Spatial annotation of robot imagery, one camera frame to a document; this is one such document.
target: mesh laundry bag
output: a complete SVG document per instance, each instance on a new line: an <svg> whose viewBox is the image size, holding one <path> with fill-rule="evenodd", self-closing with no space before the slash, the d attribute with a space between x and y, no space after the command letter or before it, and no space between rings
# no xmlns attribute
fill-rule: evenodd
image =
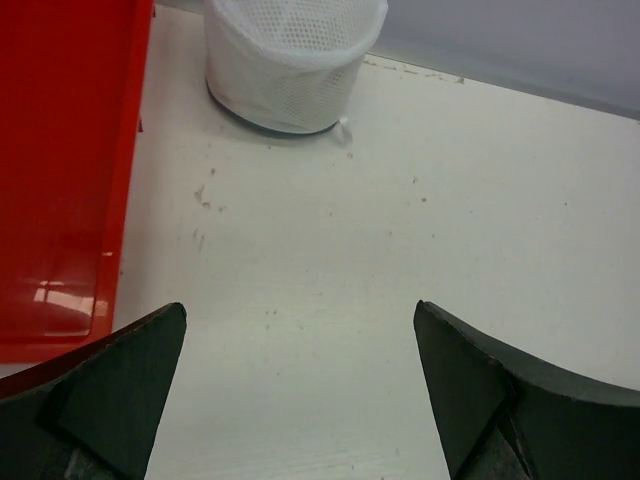
<svg viewBox="0 0 640 480"><path fill-rule="evenodd" d="M386 13L386 0L205 0L209 91L269 130L327 129Z"/></svg>

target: white basket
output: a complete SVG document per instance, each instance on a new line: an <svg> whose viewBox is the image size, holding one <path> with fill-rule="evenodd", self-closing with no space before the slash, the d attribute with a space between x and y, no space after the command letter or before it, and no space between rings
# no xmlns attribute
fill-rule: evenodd
<svg viewBox="0 0 640 480"><path fill-rule="evenodd" d="M205 0L209 90L270 130L329 128L386 14L386 0Z"/></svg>

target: red plastic bin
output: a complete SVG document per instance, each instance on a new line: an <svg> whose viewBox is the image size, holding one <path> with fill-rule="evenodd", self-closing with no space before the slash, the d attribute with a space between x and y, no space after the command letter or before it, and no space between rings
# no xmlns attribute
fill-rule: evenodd
<svg viewBox="0 0 640 480"><path fill-rule="evenodd" d="M0 362L111 332L151 0L0 13Z"/></svg>

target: scuffed table surface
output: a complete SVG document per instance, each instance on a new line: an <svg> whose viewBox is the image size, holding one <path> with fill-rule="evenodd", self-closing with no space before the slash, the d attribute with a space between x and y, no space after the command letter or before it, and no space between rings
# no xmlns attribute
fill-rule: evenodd
<svg viewBox="0 0 640 480"><path fill-rule="evenodd" d="M368 57L332 135L236 126L157 8L116 324L188 311L151 480L444 479L419 299L640 388L640 125Z"/></svg>

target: gray wall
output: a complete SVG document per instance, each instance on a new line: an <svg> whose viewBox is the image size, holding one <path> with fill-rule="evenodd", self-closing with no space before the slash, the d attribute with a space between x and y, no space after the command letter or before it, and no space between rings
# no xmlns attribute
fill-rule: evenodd
<svg viewBox="0 0 640 480"><path fill-rule="evenodd" d="M388 1L375 53L640 119L640 0Z"/></svg>

